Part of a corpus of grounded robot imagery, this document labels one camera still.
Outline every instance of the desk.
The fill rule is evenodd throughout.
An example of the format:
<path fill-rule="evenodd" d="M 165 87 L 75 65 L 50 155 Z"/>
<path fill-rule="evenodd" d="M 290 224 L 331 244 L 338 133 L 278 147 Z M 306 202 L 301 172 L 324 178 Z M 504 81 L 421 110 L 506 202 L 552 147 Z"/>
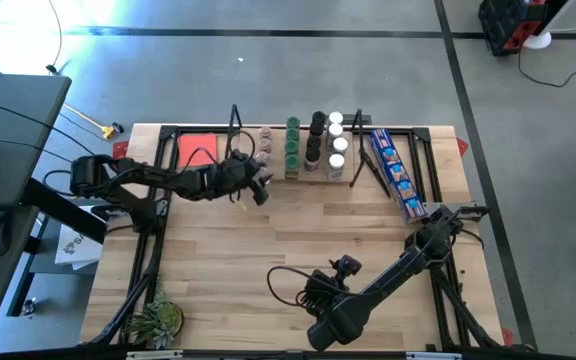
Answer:
<path fill-rule="evenodd" d="M 0 106 L 40 123 L 0 109 L 0 139 L 31 145 L 0 142 L 0 208 L 10 209 L 13 219 L 11 246 L 0 257 L 0 304 L 38 211 L 92 238 L 103 239 L 104 223 L 31 178 L 41 154 L 37 148 L 46 144 L 49 127 L 55 123 L 70 83 L 70 79 L 63 76 L 0 74 Z"/>
<path fill-rule="evenodd" d="M 152 164 L 160 126 L 136 124 L 128 156 Z M 469 201 L 454 129 L 429 129 L 444 201 Z M 221 135 L 219 138 L 218 150 L 222 153 L 223 139 Z M 404 164 L 409 164 L 407 141 L 395 138 L 395 144 Z M 140 197 L 147 193 L 147 188 L 140 185 L 129 189 Z M 328 259 L 349 254 L 363 263 L 359 274 L 347 282 L 351 290 L 359 291 L 397 259 L 404 238 L 413 230 L 403 224 L 397 205 L 385 198 L 368 170 L 361 173 L 353 189 L 347 185 L 293 182 L 271 182 L 267 189 L 270 199 L 262 207 L 254 205 L 249 191 L 242 194 L 247 212 L 227 198 L 193 203 L 173 196 L 160 268 L 168 296 L 186 314 L 182 335 L 173 347 L 310 349 L 306 330 L 315 319 L 270 295 L 266 286 L 268 269 L 286 264 L 311 272 L 328 268 Z M 476 231 L 473 225 L 468 224 L 468 228 Z M 124 301 L 137 237 L 126 230 L 106 238 L 84 318 L 82 341 L 97 335 Z M 459 274 L 464 300 L 490 336 L 502 342 L 481 245 L 463 234 L 457 239 L 454 253 L 458 270 L 465 271 Z M 277 272 L 272 281 L 281 296 L 292 299 L 306 279 Z M 446 308 L 451 335 L 457 339 L 454 312 L 447 300 Z M 422 350 L 429 343 L 440 341 L 430 275 L 423 272 L 373 311 L 363 336 L 331 349 Z"/>

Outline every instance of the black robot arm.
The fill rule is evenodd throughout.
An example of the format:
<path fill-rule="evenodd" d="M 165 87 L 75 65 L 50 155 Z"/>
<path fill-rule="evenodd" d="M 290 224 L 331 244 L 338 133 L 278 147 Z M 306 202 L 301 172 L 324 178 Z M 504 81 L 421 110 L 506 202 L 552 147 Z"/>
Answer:
<path fill-rule="evenodd" d="M 110 177 L 108 170 L 117 175 Z M 97 197 L 128 210 L 136 232 L 154 231 L 158 226 L 157 203 L 138 198 L 121 185 L 135 183 L 171 190 L 191 200 L 212 200 L 250 188 L 257 205 L 268 199 L 265 184 L 272 175 L 246 154 L 233 150 L 218 164 L 183 169 L 177 173 L 130 158 L 113 159 L 108 155 L 83 156 L 72 164 L 70 191 L 79 197 Z"/>
<path fill-rule="evenodd" d="M 499 347 L 460 301 L 441 270 L 451 252 L 451 237 L 463 227 L 463 223 L 457 219 L 458 214 L 459 211 L 453 213 L 441 206 L 425 219 L 421 229 L 406 239 L 405 250 L 399 259 L 359 294 L 348 293 L 343 285 L 345 277 L 356 274 L 361 268 L 361 263 L 348 255 L 333 264 L 337 270 L 334 277 L 328 277 L 318 270 L 313 272 L 306 283 L 301 304 L 317 318 L 307 332 L 310 345 L 323 351 L 335 341 L 345 345 L 356 340 L 375 307 L 413 275 L 429 269 L 437 275 L 440 287 L 465 319 L 477 343 L 482 347 Z M 340 291 L 331 291 L 331 286 Z"/>

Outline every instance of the table leg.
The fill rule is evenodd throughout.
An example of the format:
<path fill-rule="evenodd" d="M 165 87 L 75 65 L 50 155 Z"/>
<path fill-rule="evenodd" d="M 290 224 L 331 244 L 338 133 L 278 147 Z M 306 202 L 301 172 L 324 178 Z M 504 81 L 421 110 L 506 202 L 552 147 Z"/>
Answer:
<path fill-rule="evenodd" d="M 21 203 L 37 206 L 47 216 L 56 219 L 100 244 L 104 243 L 106 224 L 90 213 L 81 210 L 79 206 L 69 200 L 52 192 L 33 178 L 28 181 L 24 189 Z"/>

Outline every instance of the red book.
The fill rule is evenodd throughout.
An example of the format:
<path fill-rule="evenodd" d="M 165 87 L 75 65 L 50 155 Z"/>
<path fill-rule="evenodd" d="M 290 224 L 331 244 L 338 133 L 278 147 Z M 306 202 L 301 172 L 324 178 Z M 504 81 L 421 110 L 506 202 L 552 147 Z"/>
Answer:
<path fill-rule="evenodd" d="M 185 134 L 181 135 L 177 141 L 179 145 L 179 165 L 182 168 L 189 161 L 190 164 L 188 166 L 201 166 L 213 163 L 206 151 L 198 150 L 195 155 L 192 155 L 198 148 L 206 149 L 217 160 L 217 135 L 215 134 Z"/>

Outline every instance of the white bottle cap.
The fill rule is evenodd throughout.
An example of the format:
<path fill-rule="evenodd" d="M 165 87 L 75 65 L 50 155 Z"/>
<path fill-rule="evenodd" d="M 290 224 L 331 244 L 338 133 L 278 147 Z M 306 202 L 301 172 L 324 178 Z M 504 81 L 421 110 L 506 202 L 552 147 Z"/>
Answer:
<path fill-rule="evenodd" d="M 341 122 L 344 121 L 344 116 L 341 115 L 339 111 L 335 111 L 331 112 L 330 115 L 328 115 L 328 120 L 330 120 L 331 124 L 341 125 Z"/>
<path fill-rule="evenodd" d="M 332 147 L 335 151 L 344 153 L 348 149 L 348 140 L 338 137 L 332 142 Z"/>
<path fill-rule="evenodd" d="M 341 169 L 344 167 L 345 162 L 346 159 L 344 159 L 344 156 L 339 154 L 332 154 L 330 155 L 330 159 L 328 159 L 328 164 L 332 169 Z"/>
<path fill-rule="evenodd" d="M 328 127 L 328 133 L 334 137 L 341 136 L 341 133 L 344 132 L 344 128 L 341 127 L 339 124 L 330 124 Z"/>

